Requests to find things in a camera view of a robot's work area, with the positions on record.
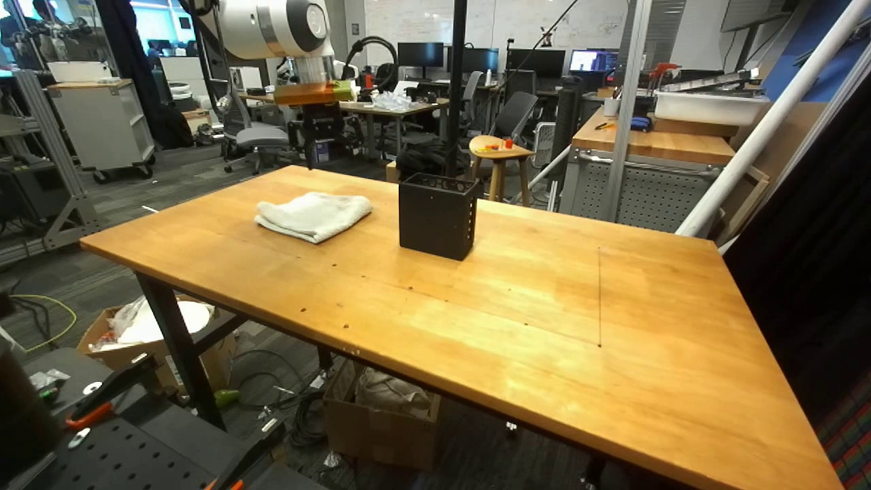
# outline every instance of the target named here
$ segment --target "computer monitor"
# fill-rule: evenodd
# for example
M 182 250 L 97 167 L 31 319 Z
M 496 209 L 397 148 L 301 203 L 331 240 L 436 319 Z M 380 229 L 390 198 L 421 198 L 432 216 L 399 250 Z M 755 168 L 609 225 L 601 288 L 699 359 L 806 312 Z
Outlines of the computer monitor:
M 619 48 L 575 48 L 570 58 L 570 77 L 580 86 L 599 89 L 621 70 Z
M 614 74 L 621 63 L 619 48 L 575 48 L 570 58 L 570 74 Z
M 447 69 L 451 70 L 454 66 L 454 48 L 447 48 Z M 499 74 L 499 48 L 463 48 L 463 74 L 470 70 L 491 70 L 492 77 Z
M 397 44 L 399 66 L 442 69 L 444 44 Z
M 563 48 L 511 48 L 510 69 L 537 70 L 538 80 L 563 80 Z

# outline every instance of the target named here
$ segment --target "folded white cloth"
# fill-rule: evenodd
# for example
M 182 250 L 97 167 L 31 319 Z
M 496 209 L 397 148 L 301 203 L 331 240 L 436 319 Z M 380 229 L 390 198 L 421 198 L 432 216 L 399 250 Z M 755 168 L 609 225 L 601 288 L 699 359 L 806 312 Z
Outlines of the folded white cloth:
M 306 194 L 285 203 L 255 203 L 255 224 L 278 233 L 323 243 L 331 233 L 352 229 L 372 209 L 365 197 Z

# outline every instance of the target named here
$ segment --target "floor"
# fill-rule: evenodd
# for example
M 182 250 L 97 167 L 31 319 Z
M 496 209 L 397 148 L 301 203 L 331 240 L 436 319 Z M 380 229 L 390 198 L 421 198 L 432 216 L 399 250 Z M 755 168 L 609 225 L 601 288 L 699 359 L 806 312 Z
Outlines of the floor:
M 194 148 L 161 152 L 149 179 L 120 173 L 107 186 L 95 186 L 82 173 L 82 182 L 97 209 L 101 225 L 115 225 L 250 178 L 246 167 L 236 167 L 233 172 L 225 172 L 223 167 L 218 148 Z M 321 163 L 321 168 L 369 179 L 384 178 L 380 163 L 357 157 L 335 157 Z M 138 296 L 138 285 L 127 269 L 77 248 L 0 269 L 0 284 L 9 278 L 20 280 L 17 295 L 33 295 L 31 300 L 50 307 L 51 334 L 59 334 L 56 346 L 77 346 L 104 307 L 126 306 Z M 20 356 L 39 356 L 47 349 L 27 312 L 9 315 L 0 327 L 25 349 Z M 326 442 L 321 429 L 321 401 L 306 404 L 307 410 L 300 410 L 300 391 L 316 376 L 316 349 L 266 327 L 246 323 L 236 334 L 236 350 L 229 371 L 239 390 L 239 404 L 223 414 L 229 433 L 239 438 L 254 435 L 263 406 L 270 406 L 270 410 L 292 428 L 288 465 L 335 490 L 582 488 L 580 477 L 589 465 L 582 450 L 529 428 L 510 435 L 500 416 L 451 398 L 444 398 L 442 406 L 439 461 L 432 470 L 416 474 L 376 463 L 340 463 L 338 469 L 323 469 Z M 604 470 L 601 488 L 670 488 L 670 481 L 612 463 Z

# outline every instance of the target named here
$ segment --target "cardboard box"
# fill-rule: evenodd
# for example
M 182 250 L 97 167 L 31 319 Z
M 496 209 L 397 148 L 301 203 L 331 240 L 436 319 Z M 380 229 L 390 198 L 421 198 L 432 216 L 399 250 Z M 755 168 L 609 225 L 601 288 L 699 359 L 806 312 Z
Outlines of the cardboard box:
M 115 333 L 112 333 L 112 323 L 108 319 L 116 312 L 120 307 L 108 307 L 104 311 L 86 330 L 85 334 L 78 337 L 78 346 L 77 350 L 82 350 L 85 356 L 92 356 L 92 359 L 101 359 L 107 368 L 112 371 L 123 371 L 127 368 L 138 355 L 149 355 L 157 359 L 157 384 L 164 391 L 186 391 L 182 390 L 182 378 L 165 350 L 164 344 L 141 344 L 141 346 L 127 346 L 127 349 L 112 349 L 112 350 L 92 350 L 92 346 L 101 346 L 101 344 L 112 344 L 115 340 Z M 198 356 L 213 390 L 229 390 L 229 361 L 231 361 L 231 355 L 233 355 L 233 340 L 225 337 L 220 344 L 214 344 L 210 350 L 203 350 Z
M 340 361 L 326 384 L 323 428 L 329 450 L 346 458 L 429 470 L 436 465 L 442 398 L 429 391 L 424 416 L 359 406 L 357 361 Z

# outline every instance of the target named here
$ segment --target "stool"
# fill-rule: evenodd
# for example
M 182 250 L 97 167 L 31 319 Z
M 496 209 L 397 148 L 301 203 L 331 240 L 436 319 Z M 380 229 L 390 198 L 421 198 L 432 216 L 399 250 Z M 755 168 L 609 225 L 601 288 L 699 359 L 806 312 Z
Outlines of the stool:
M 503 202 L 507 197 L 507 163 L 510 160 L 516 160 L 519 163 L 519 190 L 522 190 L 522 203 L 529 206 L 529 157 L 530 157 L 530 149 L 525 148 L 507 148 L 503 139 L 496 139 L 496 137 L 473 137 L 469 141 L 469 152 L 470 152 L 470 168 L 473 173 L 482 172 L 482 160 L 492 160 L 492 173 L 491 173 L 491 202 Z

